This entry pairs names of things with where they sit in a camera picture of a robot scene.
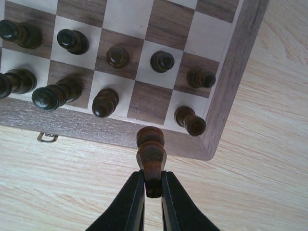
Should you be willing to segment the dark pawn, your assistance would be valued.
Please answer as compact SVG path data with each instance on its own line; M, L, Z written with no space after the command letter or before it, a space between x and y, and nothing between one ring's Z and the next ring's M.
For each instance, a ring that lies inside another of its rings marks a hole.
M125 48L113 46L106 53L106 61L113 68L123 68L129 64L129 53Z
M171 53L165 51L155 52L150 59L151 68L158 72L164 73L174 66L175 60Z
M41 30L27 22L0 21L0 37L25 49L36 49L42 44Z
M89 48L87 37L77 30L60 30L57 34L57 42L62 48L75 55L84 54Z
M216 82L212 72L200 68L191 68L186 76L187 83L192 88L211 88Z

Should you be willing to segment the dark piece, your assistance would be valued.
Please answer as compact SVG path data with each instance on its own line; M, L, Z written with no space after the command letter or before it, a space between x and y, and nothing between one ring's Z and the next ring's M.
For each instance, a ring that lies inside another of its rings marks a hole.
M26 94L37 86L36 76L24 68L11 69L0 74L0 98L6 98L10 94Z
M197 116L195 111L188 106L180 106L174 113L176 123L185 128L191 136L200 136L204 133L206 122L203 118Z

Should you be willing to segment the dark piece one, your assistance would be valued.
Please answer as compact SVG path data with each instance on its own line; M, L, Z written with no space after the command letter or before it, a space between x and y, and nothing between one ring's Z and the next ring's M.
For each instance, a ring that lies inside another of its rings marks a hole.
M33 104L44 111L54 111L81 96L83 85L73 77L65 77L55 84L37 88L32 93Z
M144 173L146 195L159 198L162 195L161 172L167 159L164 134L157 127L144 127L137 132L136 144L136 158Z

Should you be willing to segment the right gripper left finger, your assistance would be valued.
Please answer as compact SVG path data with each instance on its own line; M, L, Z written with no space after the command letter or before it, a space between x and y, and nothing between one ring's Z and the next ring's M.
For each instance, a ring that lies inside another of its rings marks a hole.
M142 231L145 205L144 173L135 171L128 178L109 207L88 231Z

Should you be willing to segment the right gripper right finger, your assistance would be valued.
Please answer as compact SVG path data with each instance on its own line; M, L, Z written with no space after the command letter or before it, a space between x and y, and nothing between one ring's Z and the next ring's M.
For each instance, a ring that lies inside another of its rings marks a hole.
M165 231L218 231L195 205L178 178L162 171L162 221Z

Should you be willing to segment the dark piece two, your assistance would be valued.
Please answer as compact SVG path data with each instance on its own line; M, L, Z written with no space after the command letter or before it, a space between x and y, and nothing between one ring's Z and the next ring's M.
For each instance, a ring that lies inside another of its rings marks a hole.
M119 96L114 89L102 89L93 100L92 112L97 117L108 117L115 111L118 102Z

